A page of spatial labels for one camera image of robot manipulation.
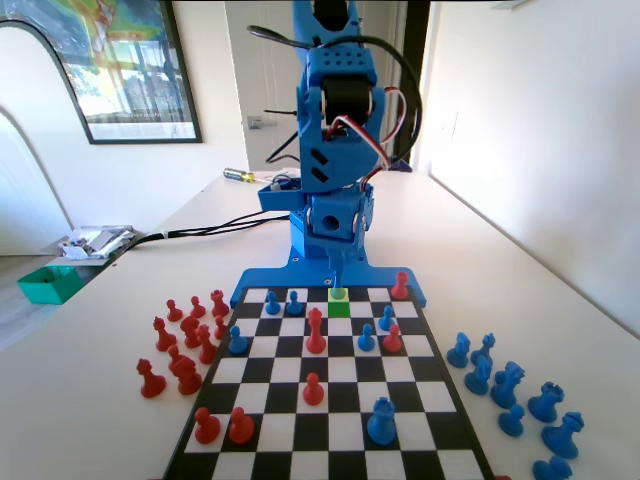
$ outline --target black square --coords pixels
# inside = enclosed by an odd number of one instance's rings
[[[366,480],[364,452],[329,452],[329,480]]]
[[[261,318],[256,327],[256,337],[277,337],[281,326],[281,318]]]
[[[327,390],[329,413],[360,411],[357,383],[329,383]]]
[[[445,480],[438,452],[402,452],[407,480]]]
[[[329,415],[299,413],[293,434],[295,451],[326,451],[329,449]]]
[[[249,358],[242,376],[242,383],[269,383],[271,370],[273,370],[273,358]]]
[[[302,337],[280,337],[276,347],[276,357],[302,356]]]
[[[257,452],[251,480],[286,479],[291,473],[291,453]]]
[[[442,381],[442,370],[435,357],[409,357],[409,363],[416,382]]]
[[[474,434],[467,430],[462,414],[427,413],[427,420],[438,450],[461,450],[473,447],[471,438]]]
[[[387,387],[396,412],[424,412],[415,382],[389,382]]]
[[[330,357],[353,357],[353,337],[329,337],[327,348]]]
[[[380,357],[356,357],[356,375],[358,375],[358,382],[385,382],[387,380]]]
[[[300,381],[306,382],[310,373],[318,375],[321,382],[329,381],[329,359],[327,357],[307,357],[300,362]]]
[[[292,413],[298,404],[298,383],[270,383],[264,413]]]

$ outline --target blue chess piece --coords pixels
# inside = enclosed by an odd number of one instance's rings
[[[471,363],[475,365],[476,361],[478,360],[478,357],[482,355],[484,358],[487,359],[487,361],[489,362],[489,365],[493,365],[493,360],[489,356],[489,349],[493,347],[495,344],[496,344],[496,338],[493,336],[493,333],[489,333],[488,335],[485,335],[484,338],[482,339],[482,348],[480,348],[480,350],[475,350],[471,352]]]
[[[276,300],[276,292],[267,293],[267,313],[269,315],[275,315],[280,311],[280,304]]]
[[[289,304],[287,305],[287,312],[289,313],[289,315],[291,315],[292,317],[299,317],[300,315],[302,315],[302,310],[304,310],[304,307],[298,301],[298,292],[292,290],[289,294],[289,300]]]
[[[373,327],[368,323],[362,327],[362,335],[358,337],[358,347],[363,352],[370,352],[376,346],[376,341],[371,337],[373,333]]]
[[[476,360],[476,369],[465,375],[464,384],[476,395],[484,395],[489,390],[490,376],[491,365],[484,355],[480,355]]]
[[[547,426],[542,429],[542,441],[556,455],[573,460],[578,456],[578,447],[571,437],[583,427],[582,415],[579,412],[568,412],[562,417],[562,425],[559,427]]]
[[[240,327],[234,325],[229,330],[231,334],[231,341],[229,342],[229,352],[232,355],[242,355],[246,350],[249,342],[247,339],[240,336]]]
[[[511,410],[498,415],[498,425],[507,435],[519,437],[524,431],[522,417],[524,417],[524,408],[516,403]]]
[[[507,362],[504,372],[498,373],[496,373],[496,382],[499,380],[501,382],[491,387],[491,398],[502,408],[511,408],[516,404],[513,391],[524,377],[524,370],[515,362]]]
[[[374,443],[389,445],[396,438],[396,425],[393,422],[396,409],[385,397],[376,400],[373,415],[367,422],[367,432]]]
[[[391,308],[391,306],[387,305],[386,307],[384,307],[384,315],[378,321],[378,326],[385,332],[388,332],[391,328],[391,325],[393,325],[393,319],[391,318],[392,315],[393,309]]]
[[[540,390],[542,391],[542,395],[529,399],[529,403],[527,404],[529,411],[531,415],[541,422],[555,422],[556,418],[558,418],[556,403],[564,400],[564,390],[552,382],[545,382]]]
[[[533,476],[536,480],[566,480],[573,472],[567,461],[557,455],[549,463],[538,460],[533,464]]]
[[[464,368],[469,363],[467,353],[471,347],[471,341],[464,333],[458,333],[456,337],[456,346],[447,352],[447,360],[451,365],[457,368]]]

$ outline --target red chess piece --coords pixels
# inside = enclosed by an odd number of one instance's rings
[[[207,309],[200,305],[200,300],[195,295],[191,297],[191,305],[193,308],[191,309],[191,316],[195,318],[204,317],[204,314],[207,313]]]
[[[256,424],[253,418],[244,414],[244,410],[236,407],[231,412],[231,428],[229,429],[229,438],[233,443],[242,445],[247,443],[253,436]]]
[[[409,298],[409,290],[407,289],[408,281],[409,275],[407,272],[398,272],[396,275],[396,284],[391,289],[391,296],[394,300],[406,300]]]
[[[196,440],[200,443],[211,443],[220,433],[220,420],[211,415],[207,407],[200,407],[194,415],[198,426],[196,427]]]
[[[158,331],[159,339],[156,342],[156,348],[158,350],[160,350],[161,352],[166,352],[171,345],[176,344],[176,336],[167,333],[167,331],[164,329],[164,320],[162,320],[160,317],[156,317],[156,319],[153,321],[153,328]]]
[[[309,405],[318,405],[324,398],[324,388],[318,383],[318,375],[310,373],[307,375],[307,386],[302,392],[304,401]]]
[[[211,334],[209,333],[209,327],[207,325],[200,325],[198,330],[196,330],[198,334],[198,340],[202,344],[202,352],[200,352],[200,361],[205,365],[209,365],[213,362],[213,359],[216,357],[216,353],[218,353],[218,347],[211,343]]]
[[[402,348],[402,340],[400,340],[400,327],[397,324],[391,325],[389,329],[389,335],[384,337],[382,341],[384,348],[392,353],[397,352]]]
[[[311,335],[307,338],[307,350],[315,354],[322,353],[327,346],[327,341],[320,333],[322,312],[317,308],[309,312],[309,326],[311,327]]]
[[[144,377],[144,385],[140,389],[140,393],[144,398],[153,398],[158,396],[167,385],[167,381],[162,375],[154,375],[151,373],[151,363],[149,360],[141,358],[138,361],[138,373]]]
[[[211,293],[211,300],[213,300],[213,310],[211,310],[211,313],[213,313],[214,317],[218,315],[224,317],[229,313],[229,305],[222,301],[223,297],[224,294],[222,290],[214,290],[213,293]]]
[[[200,346],[200,340],[198,340],[198,335],[196,334],[196,329],[200,325],[197,318],[189,315],[185,318],[180,324],[180,330],[184,332],[184,344],[187,348],[196,348]]]
[[[170,322],[177,322],[182,318],[182,310],[176,308],[176,302],[173,300],[167,300],[167,307],[169,307],[169,314],[167,320]]]

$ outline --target green box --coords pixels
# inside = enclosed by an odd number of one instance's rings
[[[84,283],[75,267],[42,267],[18,280],[20,289],[31,303],[62,305]]]

